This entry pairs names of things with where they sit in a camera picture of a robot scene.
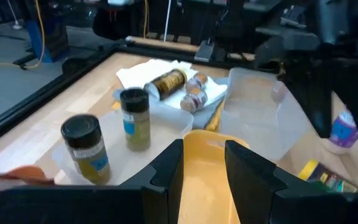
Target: wooden table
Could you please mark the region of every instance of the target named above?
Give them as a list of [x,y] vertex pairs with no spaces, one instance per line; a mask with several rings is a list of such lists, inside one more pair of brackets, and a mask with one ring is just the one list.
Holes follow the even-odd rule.
[[[197,47],[143,40],[150,44],[196,50]],[[78,113],[93,113],[101,116],[111,111],[114,103],[112,93],[122,87],[116,72],[122,68],[148,61],[147,57],[129,54],[114,54],[89,72],[51,102],[21,122],[0,138],[0,172],[24,164],[37,164],[48,177],[58,183],[69,183],[64,172],[52,161],[52,148],[61,144],[60,125],[68,117]],[[226,77],[229,71],[194,65],[195,70],[213,77]],[[341,101],[334,96],[334,117],[343,109]],[[305,134],[278,162],[285,170],[297,175],[309,159],[317,159],[332,170],[358,184],[358,141],[355,149],[343,156],[335,156],[325,148],[327,140],[320,139],[313,130]]]

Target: black metal frame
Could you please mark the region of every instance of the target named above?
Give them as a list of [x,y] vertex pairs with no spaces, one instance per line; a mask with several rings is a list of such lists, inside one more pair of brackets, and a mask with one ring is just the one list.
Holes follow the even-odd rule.
[[227,58],[225,62],[200,62],[194,59],[195,52],[155,45],[139,44],[133,41],[120,41],[108,50],[96,52],[87,58],[88,64],[71,75],[61,74],[49,84],[45,85],[11,109],[0,114],[0,137],[25,120],[32,113],[43,107],[46,103],[59,95],[62,91],[74,84],[89,71],[115,53],[136,54],[145,57],[161,58],[165,60],[179,60],[193,64],[215,68],[230,69],[232,67],[250,68],[250,63],[243,60]]

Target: plastic tray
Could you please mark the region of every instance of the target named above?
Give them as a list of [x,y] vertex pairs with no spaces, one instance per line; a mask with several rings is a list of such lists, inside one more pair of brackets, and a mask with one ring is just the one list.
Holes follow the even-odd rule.
[[179,224],[240,223],[227,181],[224,161],[225,140],[244,141],[203,130],[183,138],[184,174]]
[[277,161],[310,129],[308,118],[287,90],[274,95],[274,74],[233,68],[220,132],[245,140],[251,150]]
[[[144,151],[131,151],[126,147],[122,112],[110,112],[99,119],[111,168],[108,185],[119,185],[138,173],[155,159],[173,140],[182,138],[193,125],[193,116],[161,103],[150,102],[151,145]],[[82,177],[74,166],[64,144],[57,146],[52,158],[71,180],[72,184],[92,184]]]

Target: clear plastic container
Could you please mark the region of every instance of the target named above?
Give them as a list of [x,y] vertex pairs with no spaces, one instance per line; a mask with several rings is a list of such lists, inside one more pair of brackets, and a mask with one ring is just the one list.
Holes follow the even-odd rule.
[[311,127],[289,91],[280,101],[273,97],[275,82],[273,74],[231,69],[220,127],[271,161],[281,159]]
[[[102,116],[99,122],[111,168],[111,179],[107,184],[119,185],[143,169],[173,140],[182,138],[191,131],[193,116],[186,111],[150,101],[151,144],[144,151],[132,151],[127,148],[120,109]],[[72,184],[92,184],[76,171],[64,144],[53,150],[52,158]]]

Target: black jar lid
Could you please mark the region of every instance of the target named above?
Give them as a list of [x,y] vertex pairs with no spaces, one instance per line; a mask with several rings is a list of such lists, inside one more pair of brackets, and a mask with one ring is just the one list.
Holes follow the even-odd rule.
[[68,118],[60,129],[66,144],[73,148],[88,148],[100,142],[102,132],[99,120],[91,114]]
[[119,97],[124,111],[142,113],[149,109],[149,94],[141,88],[124,90]]

